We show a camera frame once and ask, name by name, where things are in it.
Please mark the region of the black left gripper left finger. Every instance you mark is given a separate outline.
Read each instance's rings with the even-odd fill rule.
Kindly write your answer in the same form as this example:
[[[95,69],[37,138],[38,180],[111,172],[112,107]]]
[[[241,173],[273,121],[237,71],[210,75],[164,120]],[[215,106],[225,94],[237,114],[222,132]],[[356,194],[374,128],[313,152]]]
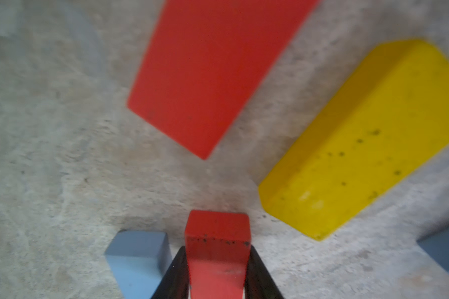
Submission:
[[[189,271],[185,246],[181,246],[151,299],[188,299]]]

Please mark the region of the yellow block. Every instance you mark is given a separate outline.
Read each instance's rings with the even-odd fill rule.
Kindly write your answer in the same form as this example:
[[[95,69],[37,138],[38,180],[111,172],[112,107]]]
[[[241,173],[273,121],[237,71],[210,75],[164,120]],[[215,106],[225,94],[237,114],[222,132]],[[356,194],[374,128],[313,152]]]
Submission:
[[[373,49],[259,185],[263,209],[323,240],[449,146],[449,59]]]

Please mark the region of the red stem block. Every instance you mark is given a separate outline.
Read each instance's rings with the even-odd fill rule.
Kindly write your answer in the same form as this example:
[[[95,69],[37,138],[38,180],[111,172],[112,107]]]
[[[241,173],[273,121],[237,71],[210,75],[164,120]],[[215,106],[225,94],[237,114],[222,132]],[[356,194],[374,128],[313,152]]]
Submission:
[[[185,248],[193,299],[241,299],[251,250],[249,216],[192,210]]]

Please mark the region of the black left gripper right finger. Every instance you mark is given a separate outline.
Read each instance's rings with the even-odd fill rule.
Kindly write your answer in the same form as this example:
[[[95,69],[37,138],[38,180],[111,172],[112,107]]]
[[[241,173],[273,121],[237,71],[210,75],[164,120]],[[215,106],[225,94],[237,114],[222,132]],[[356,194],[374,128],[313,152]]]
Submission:
[[[249,255],[244,294],[246,299],[284,299],[254,246]]]

